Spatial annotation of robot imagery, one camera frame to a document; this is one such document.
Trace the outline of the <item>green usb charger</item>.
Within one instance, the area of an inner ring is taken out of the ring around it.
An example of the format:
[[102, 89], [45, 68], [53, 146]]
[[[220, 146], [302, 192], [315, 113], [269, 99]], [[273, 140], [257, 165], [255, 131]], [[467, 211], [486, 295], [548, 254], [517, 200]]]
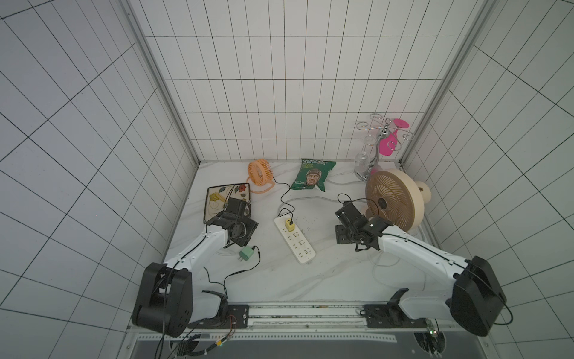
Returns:
[[239, 260], [248, 261], [254, 255], [254, 248], [245, 246], [239, 251]]

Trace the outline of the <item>beige desk fan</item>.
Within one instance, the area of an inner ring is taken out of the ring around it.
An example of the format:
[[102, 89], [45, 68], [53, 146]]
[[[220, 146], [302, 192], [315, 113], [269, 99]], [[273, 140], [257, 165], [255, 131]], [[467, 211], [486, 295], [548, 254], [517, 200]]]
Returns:
[[415, 181], [398, 169], [389, 169], [371, 174], [366, 198], [368, 218], [377, 215], [408, 232], [420, 226], [432, 194], [424, 182]]

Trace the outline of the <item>white power strip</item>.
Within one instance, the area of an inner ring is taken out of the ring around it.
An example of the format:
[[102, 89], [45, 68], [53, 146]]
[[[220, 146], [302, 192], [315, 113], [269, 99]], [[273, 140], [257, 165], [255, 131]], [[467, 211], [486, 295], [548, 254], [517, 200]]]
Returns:
[[309, 261], [315, 258], [316, 252], [296, 223], [294, 223], [294, 231], [288, 232], [285, 225], [287, 218], [291, 218], [291, 215], [277, 217], [275, 218], [274, 223], [297, 261], [300, 264], [309, 263]]

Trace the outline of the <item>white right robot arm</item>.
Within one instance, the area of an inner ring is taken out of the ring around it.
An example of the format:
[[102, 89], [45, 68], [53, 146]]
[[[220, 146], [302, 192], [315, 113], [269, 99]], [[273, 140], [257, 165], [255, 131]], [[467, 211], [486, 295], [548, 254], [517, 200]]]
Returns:
[[442, 284], [432, 292], [400, 288], [382, 308], [366, 310], [395, 328], [422, 320], [453, 320], [469, 333], [485, 337], [507, 304], [506, 296], [487, 260], [471, 260], [429, 245], [381, 217], [367, 218], [350, 201], [336, 212], [336, 241], [356, 251], [375, 249], [393, 254]]

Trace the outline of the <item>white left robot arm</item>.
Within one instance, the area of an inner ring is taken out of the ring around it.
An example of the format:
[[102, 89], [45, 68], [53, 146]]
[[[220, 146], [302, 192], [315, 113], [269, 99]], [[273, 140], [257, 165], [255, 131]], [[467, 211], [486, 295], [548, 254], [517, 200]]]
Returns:
[[251, 205], [230, 198], [227, 206], [206, 222], [197, 239], [165, 263], [151, 263], [143, 272], [132, 324], [177, 337], [194, 310], [194, 276], [207, 260], [229, 244], [244, 247], [258, 223], [245, 214]]

